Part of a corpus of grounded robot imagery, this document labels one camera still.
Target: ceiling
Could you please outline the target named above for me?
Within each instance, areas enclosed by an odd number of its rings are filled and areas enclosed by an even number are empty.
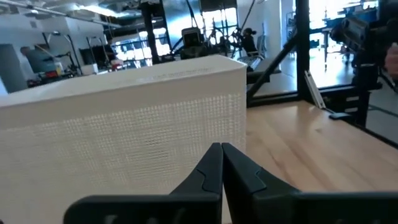
[[[119,17],[120,19],[141,17],[141,11],[137,9],[139,0],[14,0],[14,2],[42,7],[78,17],[93,18],[96,13]],[[25,16],[36,17],[37,19],[52,17],[49,14],[0,4],[1,14],[24,14]]]

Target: black stand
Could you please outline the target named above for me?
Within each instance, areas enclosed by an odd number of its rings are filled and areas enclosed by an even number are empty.
[[[359,63],[355,68],[355,73],[353,84],[358,89],[359,98],[355,123],[365,127],[368,117],[370,91],[381,88],[381,84],[378,85],[377,82],[379,77],[379,67],[375,63]]]
[[[151,5],[148,2],[144,2],[140,4],[140,8],[145,22],[145,29],[148,33],[147,38],[150,52],[152,54],[152,64],[156,65],[160,63],[160,58],[156,49],[156,38],[154,34],[154,26],[152,24]]]

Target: desk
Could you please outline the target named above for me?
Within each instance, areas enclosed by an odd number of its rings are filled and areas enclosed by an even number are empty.
[[[398,190],[397,149],[306,102],[248,109],[246,134],[246,154],[300,190]]]

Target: cable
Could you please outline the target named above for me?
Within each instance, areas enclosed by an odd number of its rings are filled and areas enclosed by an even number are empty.
[[[197,25],[197,28],[199,28],[199,27],[198,27],[197,20],[195,19],[195,15],[194,15],[194,13],[193,13],[193,9],[192,9],[192,7],[191,7],[191,4],[189,4],[189,1],[188,1],[188,0],[185,0],[185,2],[186,2],[187,5],[188,5],[189,13],[191,14],[191,20],[193,19],[193,20],[195,21],[195,24]]]
[[[52,55],[50,52],[48,52],[47,50],[45,50],[45,49],[42,48],[41,46],[35,44],[35,47],[39,48],[39,49],[42,50],[44,53],[48,54],[51,58],[55,58],[58,62],[61,62],[60,59],[58,59],[56,56]]]
[[[250,13],[251,13],[251,11],[252,11],[252,9],[253,9],[253,6],[254,6],[254,3],[255,3],[255,2],[256,2],[256,0],[253,0],[253,1],[251,2],[249,11],[248,11],[248,13],[246,14],[246,18],[244,18],[244,22],[243,22],[243,24],[242,24],[241,30],[243,30],[244,25],[246,25],[246,22],[248,21],[248,18],[249,18],[249,16],[250,16]]]

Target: pillar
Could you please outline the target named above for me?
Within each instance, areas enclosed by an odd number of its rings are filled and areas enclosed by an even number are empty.
[[[282,50],[282,45],[284,44],[281,40],[281,1],[285,0],[256,0],[248,17],[248,21],[243,27],[250,27],[257,31],[257,35],[254,36],[256,41],[259,35],[265,34],[267,36],[266,56],[268,58],[274,58]],[[251,0],[237,0],[238,21],[240,27],[244,22],[251,3]]]
[[[152,24],[152,11],[151,5],[148,2],[141,3],[141,12],[144,18],[145,28],[148,33],[147,40],[152,54],[152,64],[156,65],[160,63],[159,54],[156,48],[156,38],[154,34],[154,26]]]
[[[281,26],[281,1],[267,0],[262,3],[264,34],[266,35],[267,58],[274,58],[282,50],[282,29]]]

